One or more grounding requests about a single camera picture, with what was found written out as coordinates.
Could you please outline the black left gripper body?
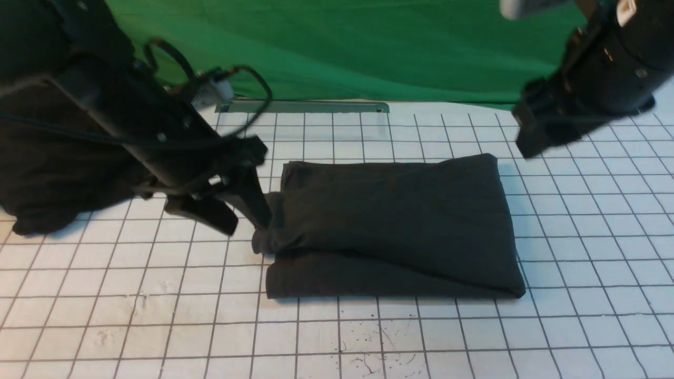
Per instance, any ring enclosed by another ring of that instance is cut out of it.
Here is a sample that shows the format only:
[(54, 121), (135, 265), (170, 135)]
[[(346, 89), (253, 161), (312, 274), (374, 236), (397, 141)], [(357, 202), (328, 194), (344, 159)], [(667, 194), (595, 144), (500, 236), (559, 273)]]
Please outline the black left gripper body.
[(209, 89), (216, 103), (224, 102), (229, 80), (250, 74), (269, 92), (267, 82), (254, 69), (237, 65), (213, 69), (196, 76), (185, 68), (188, 80), (167, 91), (154, 76), (153, 67), (134, 60), (116, 67), (101, 58), (78, 58), (51, 77), (55, 86), (86, 111), (106, 132), (105, 142), (120, 144), (154, 175), (156, 182), (144, 192), (170, 196), (260, 197), (256, 168), (267, 147), (259, 137), (242, 137), (268, 108), (260, 108), (243, 125), (219, 135), (197, 112), (193, 96)]

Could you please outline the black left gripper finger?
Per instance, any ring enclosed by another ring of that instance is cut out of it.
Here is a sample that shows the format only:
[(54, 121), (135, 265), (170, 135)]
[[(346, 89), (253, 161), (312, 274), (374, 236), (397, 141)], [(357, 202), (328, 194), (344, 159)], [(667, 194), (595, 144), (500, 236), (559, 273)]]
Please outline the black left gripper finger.
[(262, 191), (257, 170), (253, 166), (234, 168), (225, 176), (227, 183), (219, 200), (233, 206), (256, 228), (266, 230), (272, 212)]
[(192, 219), (228, 236), (234, 234), (239, 223), (234, 211), (213, 197), (195, 199), (190, 195), (167, 196), (164, 211), (170, 215)]

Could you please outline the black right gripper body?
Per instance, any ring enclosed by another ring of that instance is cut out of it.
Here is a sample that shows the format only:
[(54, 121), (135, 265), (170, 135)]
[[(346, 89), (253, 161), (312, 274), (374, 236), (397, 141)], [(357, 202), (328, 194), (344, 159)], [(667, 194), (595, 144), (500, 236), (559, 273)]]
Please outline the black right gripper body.
[(577, 142), (600, 127), (599, 118), (574, 106), (543, 78), (525, 84), (512, 116), (519, 126), (516, 147), (525, 159)]

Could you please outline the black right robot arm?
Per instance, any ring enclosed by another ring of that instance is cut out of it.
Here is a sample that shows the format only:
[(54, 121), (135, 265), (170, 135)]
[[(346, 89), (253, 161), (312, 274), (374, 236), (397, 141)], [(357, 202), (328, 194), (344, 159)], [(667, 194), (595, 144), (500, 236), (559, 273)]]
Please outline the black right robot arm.
[(656, 105), (672, 77), (672, 1), (577, 1), (587, 20), (558, 69), (525, 84), (512, 115), (516, 146), (531, 159)]

